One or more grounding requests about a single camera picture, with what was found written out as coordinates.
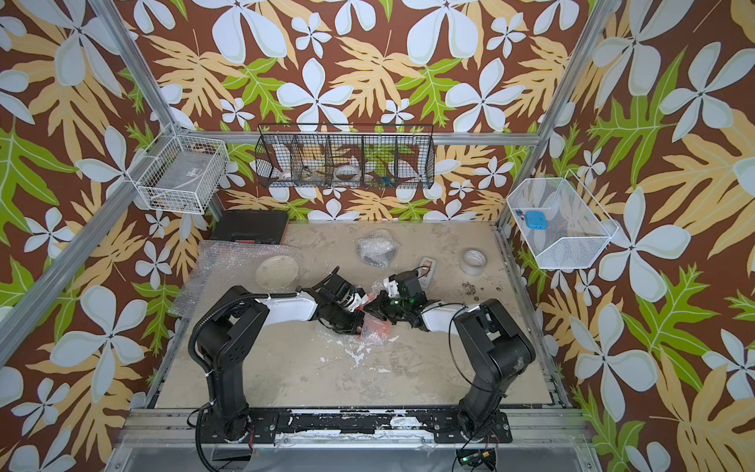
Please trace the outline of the orange dinner plate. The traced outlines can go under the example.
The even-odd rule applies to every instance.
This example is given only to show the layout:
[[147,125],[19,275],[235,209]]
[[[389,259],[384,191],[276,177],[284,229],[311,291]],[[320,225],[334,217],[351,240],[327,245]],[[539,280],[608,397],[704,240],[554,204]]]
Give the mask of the orange dinner plate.
[[366,315],[364,318],[361,338],[365,344],[380,345],[389,337],[392,324],[383,321],[372,315]]

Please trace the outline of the bubble wrap pile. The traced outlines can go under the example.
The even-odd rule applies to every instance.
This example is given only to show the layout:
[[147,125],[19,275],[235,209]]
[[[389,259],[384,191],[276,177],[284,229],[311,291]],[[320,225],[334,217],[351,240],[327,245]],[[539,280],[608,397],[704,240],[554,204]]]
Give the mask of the bubble wrap pile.
[[[288,290],[271,292],[257,285],[257,268],[273,256],[290,256],[299,264],[298,280]],[[293,292],[300,285],[304,268],[303,252],[291,246],[206,240],[200,244],[200,255],[194,271],[168,312],[184,321],[191,320],[198,309],[210,306],[212,296],[220,297],[236,285],[261,294]]]

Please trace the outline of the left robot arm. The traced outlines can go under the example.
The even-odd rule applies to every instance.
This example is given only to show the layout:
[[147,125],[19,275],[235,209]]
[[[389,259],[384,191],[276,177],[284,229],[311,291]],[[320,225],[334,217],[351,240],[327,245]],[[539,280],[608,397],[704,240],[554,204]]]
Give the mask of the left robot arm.
[[337,269],[290,293],[253,293],[241,285],[228,289],[195,324],[188,341],[208,385],[208,403],[197,420],[200,437],[237,443],[251,431],[243,364],[265,326],[317,321],[337,334],[359,334],[361,307],[368,301],[365,290]]

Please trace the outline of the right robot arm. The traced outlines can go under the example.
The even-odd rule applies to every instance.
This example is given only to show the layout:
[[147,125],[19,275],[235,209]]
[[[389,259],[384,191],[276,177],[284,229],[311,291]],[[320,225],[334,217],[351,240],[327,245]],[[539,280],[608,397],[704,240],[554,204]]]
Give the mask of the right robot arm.
[[431,300],[423,290],[420,269],[383,281],[385,288],[362,310],[391,324],[407,323],[423,332],[457,336],[474,371],[468,393],[458,405],[457,421],[467,440],[493,429],[494,417],[510,385],[536,360],[535,348],[497,299],[477,305]]

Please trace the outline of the cream dinner plate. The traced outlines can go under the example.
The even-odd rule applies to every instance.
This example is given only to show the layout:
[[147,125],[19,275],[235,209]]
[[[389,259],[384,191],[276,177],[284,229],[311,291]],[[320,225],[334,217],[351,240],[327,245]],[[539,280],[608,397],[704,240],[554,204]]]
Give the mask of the cream dinner plate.
[[271,292],[281,292],[293,287],[299,277],[299,264],[290,256],[267,258],[256,270],[257,285]]

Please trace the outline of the grey tape dispenser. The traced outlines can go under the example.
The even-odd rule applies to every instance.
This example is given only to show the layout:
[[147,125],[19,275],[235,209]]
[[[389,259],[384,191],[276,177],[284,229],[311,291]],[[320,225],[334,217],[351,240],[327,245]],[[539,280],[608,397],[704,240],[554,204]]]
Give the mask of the grey tape dispenser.
[[428,287],[435,275],[436,270],[436,261],[432,258],[424,258],[422,259],[422,263],[418,269],[418,279],[420,280],[420,285],[424,287]]

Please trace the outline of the clear tape roll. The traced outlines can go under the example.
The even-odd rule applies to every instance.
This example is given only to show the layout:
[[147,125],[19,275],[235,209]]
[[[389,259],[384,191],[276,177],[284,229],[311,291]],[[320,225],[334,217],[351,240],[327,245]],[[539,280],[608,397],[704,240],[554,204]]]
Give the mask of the clear tape roll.
[[479,277],[482,275],[487,265],[487,256],[477,249],[465,250],[459,260],[460,269],[470,277]]

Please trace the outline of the black plastic case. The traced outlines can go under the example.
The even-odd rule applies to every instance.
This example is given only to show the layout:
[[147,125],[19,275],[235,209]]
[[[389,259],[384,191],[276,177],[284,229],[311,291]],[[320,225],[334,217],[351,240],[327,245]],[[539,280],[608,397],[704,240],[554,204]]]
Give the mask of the black plastic case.
[[226,210],[210,239],[278,245],[288,222],[289,215],[284,210]]

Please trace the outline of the blue small object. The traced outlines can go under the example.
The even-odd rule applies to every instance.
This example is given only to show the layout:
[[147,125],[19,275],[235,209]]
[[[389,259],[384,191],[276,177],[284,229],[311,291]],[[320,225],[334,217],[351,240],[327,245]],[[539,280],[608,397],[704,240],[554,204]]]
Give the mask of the blue small object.
[[524,219],[526,226],[532,230],[546,230],[549,226],[544,212],[540,212],[540,210],[529,210],[529,212],[526,212]]

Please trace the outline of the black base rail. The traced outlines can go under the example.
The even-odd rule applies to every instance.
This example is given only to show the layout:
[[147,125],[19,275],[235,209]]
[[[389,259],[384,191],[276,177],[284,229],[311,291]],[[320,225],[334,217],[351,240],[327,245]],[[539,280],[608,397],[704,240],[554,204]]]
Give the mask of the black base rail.
[[475,426],[458,405],[359,408],[248,408],[231,420],[223,420],[213,409],[198,419],[199,438],[206,444],[275,444],[294,435],[334,435],[376,440],[409,436],[431,444],[463,444],[493,441],[512,442],[505,413],[495,411]]

